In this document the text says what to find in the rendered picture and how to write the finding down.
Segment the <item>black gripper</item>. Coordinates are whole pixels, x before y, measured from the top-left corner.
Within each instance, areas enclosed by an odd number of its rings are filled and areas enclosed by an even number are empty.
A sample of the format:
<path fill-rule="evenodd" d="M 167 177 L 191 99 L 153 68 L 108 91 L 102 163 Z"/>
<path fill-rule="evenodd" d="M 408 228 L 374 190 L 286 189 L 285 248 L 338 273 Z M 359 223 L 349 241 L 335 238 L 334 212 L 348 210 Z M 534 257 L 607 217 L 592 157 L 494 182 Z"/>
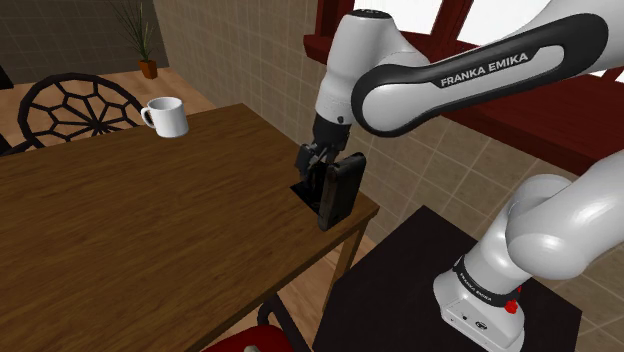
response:
<path fill-rule="evenodd" d="M 300 181 L 305 188 L 321 188 L 322 166 L 334 163 L 340 151 L 345 149 L 350 129 L 350 124 L 336 124 L 319 114 L 315 115 L 312 129 L 313 142 L 300 146 L 295 161 Z"/>

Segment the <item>dark robot stand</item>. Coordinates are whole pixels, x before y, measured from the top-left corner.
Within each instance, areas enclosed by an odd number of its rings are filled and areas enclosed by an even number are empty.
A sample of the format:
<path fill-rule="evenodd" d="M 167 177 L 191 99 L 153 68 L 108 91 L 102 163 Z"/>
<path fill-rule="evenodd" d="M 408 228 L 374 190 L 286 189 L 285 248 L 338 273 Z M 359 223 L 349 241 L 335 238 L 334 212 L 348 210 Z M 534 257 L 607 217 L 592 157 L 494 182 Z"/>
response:
<path fill-rule="evenodd" d="M 420 207 L 333 285 L 314 352 L 486 352 L 443 321 L 433 294 L 475 243 Z"/>

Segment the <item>white mug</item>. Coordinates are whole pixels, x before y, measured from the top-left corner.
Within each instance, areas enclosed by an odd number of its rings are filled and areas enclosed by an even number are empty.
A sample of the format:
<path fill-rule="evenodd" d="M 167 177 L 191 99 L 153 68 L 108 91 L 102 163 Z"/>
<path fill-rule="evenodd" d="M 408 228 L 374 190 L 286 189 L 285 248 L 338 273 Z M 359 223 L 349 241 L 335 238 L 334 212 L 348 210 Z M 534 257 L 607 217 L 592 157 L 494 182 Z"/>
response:
<path fill-rule="evenodd" d="M 141 109 L 141 117 L 148 127 L 163 138 L 181 137 L 189 131 L 183 102 L 176 97 L 158 97 L 150 100 L 147 106 Z"/>

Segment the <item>brown wooden table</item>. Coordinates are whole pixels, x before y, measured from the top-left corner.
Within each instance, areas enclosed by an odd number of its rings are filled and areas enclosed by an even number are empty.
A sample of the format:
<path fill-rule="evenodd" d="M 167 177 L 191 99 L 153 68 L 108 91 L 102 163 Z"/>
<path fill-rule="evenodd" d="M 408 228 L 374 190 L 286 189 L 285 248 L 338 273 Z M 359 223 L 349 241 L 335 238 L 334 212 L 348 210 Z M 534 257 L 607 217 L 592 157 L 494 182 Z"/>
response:
<path fill-rule="evenodd" d="M 293 192 L 297 145 L 238 104 L 0 157 L 0 352 L 200 352 L 336 247 Z"/>

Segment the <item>red seat chair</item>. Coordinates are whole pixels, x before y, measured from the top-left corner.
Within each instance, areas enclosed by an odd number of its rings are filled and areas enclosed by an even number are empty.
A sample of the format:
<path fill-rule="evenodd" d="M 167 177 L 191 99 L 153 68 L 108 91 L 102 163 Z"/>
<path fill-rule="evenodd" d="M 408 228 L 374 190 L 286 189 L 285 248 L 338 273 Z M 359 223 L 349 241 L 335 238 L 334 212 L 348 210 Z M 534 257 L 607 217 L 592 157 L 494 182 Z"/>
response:
<path fill-rule="evenodd" d="M 257 325 L 201 352 L 312 352 L 278 294 L 259 308 Z"/>

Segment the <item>potted green plant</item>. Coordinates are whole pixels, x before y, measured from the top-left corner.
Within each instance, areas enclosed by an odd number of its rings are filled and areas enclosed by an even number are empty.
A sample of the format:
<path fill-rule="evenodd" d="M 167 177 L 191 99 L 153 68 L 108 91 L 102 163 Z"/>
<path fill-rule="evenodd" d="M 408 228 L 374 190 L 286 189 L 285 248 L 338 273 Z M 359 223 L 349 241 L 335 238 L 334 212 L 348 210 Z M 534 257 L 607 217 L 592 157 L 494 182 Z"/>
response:
<path fill-rule="evenodd" d="M 120 35 L 139 55 L 138 66 L 146 79 L 158 77 L 157 63 L 151 58 L 152 37 L 156 29 L 145 15 L 142 0 L 122 0 L 110 3 L 115 19 L 122 28 Z"/>

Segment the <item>black web-back chair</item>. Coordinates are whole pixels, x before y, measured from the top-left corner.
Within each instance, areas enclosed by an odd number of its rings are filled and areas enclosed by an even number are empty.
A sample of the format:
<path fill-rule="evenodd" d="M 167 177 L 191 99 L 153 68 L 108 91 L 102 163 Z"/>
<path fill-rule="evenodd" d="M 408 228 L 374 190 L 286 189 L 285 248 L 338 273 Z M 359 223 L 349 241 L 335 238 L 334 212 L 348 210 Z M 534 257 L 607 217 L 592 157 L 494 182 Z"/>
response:
<path fill-rule="evenodd" d="M 71 142 L 136 127 L 142 105 L 119 84 L 84 73 L 55 74 L 35 83 L 20 101 L 17 123 L 24 141 L 0 134 L 0 157 L 45 148 L 45 137 Z"/>

